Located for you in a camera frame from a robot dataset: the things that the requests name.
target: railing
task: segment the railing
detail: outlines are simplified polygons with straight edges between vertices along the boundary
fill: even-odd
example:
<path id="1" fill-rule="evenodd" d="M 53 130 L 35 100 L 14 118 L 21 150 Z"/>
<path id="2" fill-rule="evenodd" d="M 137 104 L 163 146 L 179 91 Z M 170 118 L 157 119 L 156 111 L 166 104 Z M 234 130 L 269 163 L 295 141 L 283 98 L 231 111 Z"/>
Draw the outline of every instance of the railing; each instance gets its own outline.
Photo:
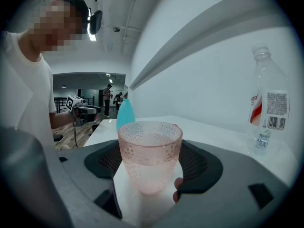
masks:
<path id="1" fill-rule="evenodd" d="M 94 105 L 95 103 L 95 97 L 93 98 L 83 98 L 86 100 L 88 105 Z M 67 102 L 67 97 L 54 97 L 54 102 L 56 106 L 56 112 L 60 113 L 61 110 L 66 109 L 66 102 Z"/>

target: man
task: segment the man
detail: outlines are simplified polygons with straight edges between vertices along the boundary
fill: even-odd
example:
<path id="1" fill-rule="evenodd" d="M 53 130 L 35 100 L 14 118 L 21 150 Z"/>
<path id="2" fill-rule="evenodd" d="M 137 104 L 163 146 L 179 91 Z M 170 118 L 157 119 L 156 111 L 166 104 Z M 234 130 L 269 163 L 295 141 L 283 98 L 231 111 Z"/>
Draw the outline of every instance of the man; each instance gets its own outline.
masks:
<path id="1" fill-rule="evenodd" d="M 45 6 L 32 28 L 1 35 L 0 125 L 33 135 L 44 149 L 54 147 L 51 129 L 74 119 L 70 112 L 54 113 L 52 72 L 41 53 L 84 34 L 88 14 L 83 0 L 56 0 Z"/>
<path id="2" fill-rule="evenodd" d="M 119 104 L 118 104 L 118 102 L 122 102 L 122 101 L 123 101 L 122 95 L 123 95 L 123 93 L 120 92 L 119 94 L 117 94 L 117 95 L 115 96 L 116 110 L 119 110 Z"/>
<path id="3" fill-rule="evenodd" d="M 104 89 L 103 95 L 104 95 L 104 116 L 110 117 L 109 115 L 109 108 L 110 108 L 110 89 L 112 88 L 112 85 L 108 84 L 107 88 Z"/>

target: floor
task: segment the floor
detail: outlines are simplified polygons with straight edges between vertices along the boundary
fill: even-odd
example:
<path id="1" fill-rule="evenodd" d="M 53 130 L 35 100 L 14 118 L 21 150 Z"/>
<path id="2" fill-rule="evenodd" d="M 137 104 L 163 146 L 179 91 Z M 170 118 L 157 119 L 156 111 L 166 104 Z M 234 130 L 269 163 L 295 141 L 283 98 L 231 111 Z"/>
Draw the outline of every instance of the floor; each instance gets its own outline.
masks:
<path id="1" fill-rule="evenodd" d="M 89 122 L 81 127 L 76 127 L 76 141 L 78 148 L 84 146 L 86 141 L 89 139 L 89 135 L 92 133 L 92 126 L 95 124 L 99 124 L 103 119 L 116 119 L 117 118 L 117 110 L 116 107 L 110 107 L 109 115 L 110 117 L 105 117 L 103 112 L 104 109 L 101 109 L 102 113 L 98 114 L 98 117 L 95 122 Z M 55 149 L 57 151 L 66 150 L 66 149 L 73 149 L 76 148 L 75 140 L 74 140 L 74 130 L 73 124 L 69 123 L 65 126 L 53 129 L 53 134 L 62 134 L 63 139 L 59 142 L 55 142 Z"/>

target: ceiling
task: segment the ceiling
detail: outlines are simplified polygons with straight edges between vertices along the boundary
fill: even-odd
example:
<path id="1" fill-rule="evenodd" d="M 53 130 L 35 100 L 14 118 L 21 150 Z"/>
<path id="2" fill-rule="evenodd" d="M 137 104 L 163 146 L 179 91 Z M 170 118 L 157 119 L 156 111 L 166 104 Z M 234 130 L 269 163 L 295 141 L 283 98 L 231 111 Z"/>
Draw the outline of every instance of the ceiling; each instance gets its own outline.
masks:
<path id="1" fill-rule="evenodd" d="M 71 89 L 105 89 L 108 84 L 113 86 L 113 89 L 124 88 L 125 76 L 94 73 L 78 73 L 78 74 L 59 74 L 53 75 L 54 89 L 60 89 L 62 85 L 66 85 Z"/>
<path id="2" fill-rule="evenodd" d="M 140 33 L 157 2 L 157 0 L 84 1 L 92 12 L 97 10 L 103 12 L 101 28 L 96 34 L 97 41 L 91 43 L 96 43 L 101 52 L 111 52 L 129 57 L 132 56 Z M 120 31 L 115 33 L 114 27 L 119 27 Z"/>

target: blue bottle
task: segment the blue bottle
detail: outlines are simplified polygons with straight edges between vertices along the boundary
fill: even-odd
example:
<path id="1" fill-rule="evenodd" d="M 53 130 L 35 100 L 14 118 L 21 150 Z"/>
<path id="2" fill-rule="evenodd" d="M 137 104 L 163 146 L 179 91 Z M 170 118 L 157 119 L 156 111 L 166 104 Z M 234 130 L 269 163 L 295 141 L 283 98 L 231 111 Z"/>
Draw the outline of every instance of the blue bottle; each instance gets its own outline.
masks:
<path id="1" fill-rule="evenodd" d="M 116 122 L 117 132 L 122 126 L 134 122 L 135 122 L 135 116 L 130 100 L 124 99 L 119 108 L 117 115 L 117 122 Z"/>

